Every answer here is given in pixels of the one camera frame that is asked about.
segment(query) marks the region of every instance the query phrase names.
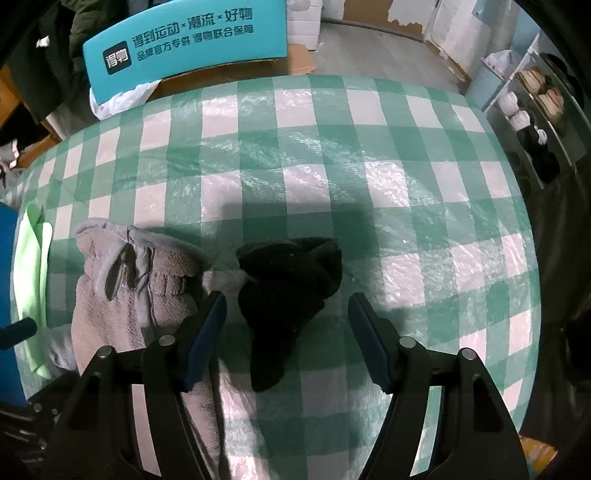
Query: cardboard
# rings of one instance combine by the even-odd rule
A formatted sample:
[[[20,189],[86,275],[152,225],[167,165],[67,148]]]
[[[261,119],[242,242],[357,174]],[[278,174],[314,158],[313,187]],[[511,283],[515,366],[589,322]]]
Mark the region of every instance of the cardboard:
[[[148,101],[220,83],[281,75],[303,75],[316,69],[305,45],[288,45],[287,55],[282,59],[226,63],[175,75],[162,80]]]
[[[410,4],[408,9],[412,10],[413,0],[402,0]],[[427,25],[419,23],[408,23],[401,25],[398,20],[389,20],[389,10],[392,7],[392,0],[346,0],[343,11],[343,22],[347,25],[357,27],[377,28],[378,30],[392,32],[416,40],[423,39],[423,32]]]
[[[290,43],[287,46],[287,59],[290,75],[304,75],[316,70],[312,55],[305,45]]]

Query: plastic bag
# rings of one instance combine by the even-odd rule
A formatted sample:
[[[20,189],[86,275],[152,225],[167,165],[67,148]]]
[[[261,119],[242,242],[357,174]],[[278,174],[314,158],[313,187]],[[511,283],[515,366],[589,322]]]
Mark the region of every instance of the plastic bag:
[[[310,8],[310,0],[287,0],[287,9],[292,12],[303,12]]]
[[[496,53],[491,53],[487,56],[486,64],[497,72],[500,76],[505,75],[505,71],[511,61],[511,50],[501,50]]]
[[[121,112],[125,112],[134,106],[142,105],[145,103],[152,92],[156,90],[156,87],[160,83],[160,80],[156,80],[152,83],[142,83],[129,92],[122,92],[115,95],[111,100],[107,100],[105,103],[100,105],[96,103],[95,94],[90,89],[90,109],[99,120],[104,120],[110,116],[116,115]]]

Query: white foam box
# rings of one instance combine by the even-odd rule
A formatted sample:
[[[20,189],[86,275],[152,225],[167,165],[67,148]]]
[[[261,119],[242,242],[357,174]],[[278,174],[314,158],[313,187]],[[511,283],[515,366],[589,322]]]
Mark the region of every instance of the white foam box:
[[[304,44],[315,50],[320,35],[322,0],[310,0],[310,8],[304,11],[287,9],[287,42]]]

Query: table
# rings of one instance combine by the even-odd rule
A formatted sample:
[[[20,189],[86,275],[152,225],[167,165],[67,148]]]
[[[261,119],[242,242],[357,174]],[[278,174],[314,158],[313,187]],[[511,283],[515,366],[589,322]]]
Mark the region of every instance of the table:
[[[361,471],[389,397],[371,383],[346,321],[356,291],[428,348],[476,350],[516,426],[523,420],[540,331],[534,243],[505,154],[460,95],[313,75],[194,90],[70,137],[3,201],[21,214],[34,202],[54,225],[49,326],[72,318],[81,220],[164,232],[212,256],[204,283],[229,299],[219,356],[235,478]],[[341,289],[304,329],[282,381],[255,394],[235,250],[309,235],[338,239]],[[30,394],[37,379],[20,367]],[[428,465],[438,406],[433,389],[416,472]]]

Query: metal screw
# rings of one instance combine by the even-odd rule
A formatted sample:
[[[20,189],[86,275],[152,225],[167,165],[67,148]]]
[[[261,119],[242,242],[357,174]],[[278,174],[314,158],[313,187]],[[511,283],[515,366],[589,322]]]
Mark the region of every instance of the metal screw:
[[[113,353],[113,347],[109,345],[102,346],[96,351],[99,358],[107,358],[111,353]]]
[[[417,344],[417,341],[413,337],[402,337],[399,342],[400,345],[406,348],[412,348]]]
[[[173,335],[162,335],[162,337],[158,339],[160,346],[172,345],[175,341],[176,338]]]
[[[462,356],[467,360],[475,360],[476,359],[476,352],[471,348],[464,348],[462,350]]]

